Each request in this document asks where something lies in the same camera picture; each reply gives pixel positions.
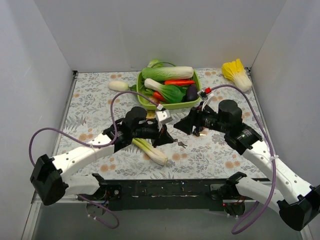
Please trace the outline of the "orange black padlock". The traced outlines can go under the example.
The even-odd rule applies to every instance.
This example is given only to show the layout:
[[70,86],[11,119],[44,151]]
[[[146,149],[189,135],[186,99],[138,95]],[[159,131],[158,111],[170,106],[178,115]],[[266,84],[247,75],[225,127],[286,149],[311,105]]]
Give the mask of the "orange black padlock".
[[205,127],[202,126],[196,126],[193,131],[192,134],[196,137],[201,137],[201,136],[206,136],[208,134],[207,130]]

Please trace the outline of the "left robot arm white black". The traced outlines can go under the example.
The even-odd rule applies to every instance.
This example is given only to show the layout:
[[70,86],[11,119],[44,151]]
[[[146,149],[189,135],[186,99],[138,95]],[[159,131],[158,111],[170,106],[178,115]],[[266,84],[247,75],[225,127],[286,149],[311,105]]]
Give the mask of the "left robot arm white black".
[[153,147],[172,144],[174,139],[166,126],[171,120],[167,109],[156,111],[155,117],[148,119],[144,108],[133,107],[90,142],[60,155],[40,156],[30,182],[45,206],[68,195],[88,195],[101,200],[107,193],[105,180],[97,173],[81,177],[75,177],[74,173],[126,148],[135,138],[150,140]]

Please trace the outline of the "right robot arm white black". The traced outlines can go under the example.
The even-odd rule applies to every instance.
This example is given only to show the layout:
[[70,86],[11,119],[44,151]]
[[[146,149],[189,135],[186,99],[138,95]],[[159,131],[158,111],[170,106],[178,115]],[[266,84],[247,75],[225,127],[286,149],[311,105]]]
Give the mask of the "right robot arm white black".
[[227,145],[262,171],[275,188],[270,193],[271,187],[237,172],[215,190],[215,194],[224,199],[245,196],[267,205],[296,231],[301,231],[319,215],[320,187],[303,180],[278,156],[271,154],[261,135],[243,123],[242,110],[234,100],[221,101],[217,112],[209,106],[193,107],[174,128],[187,135],[195,135],[202,128],[223,133]]

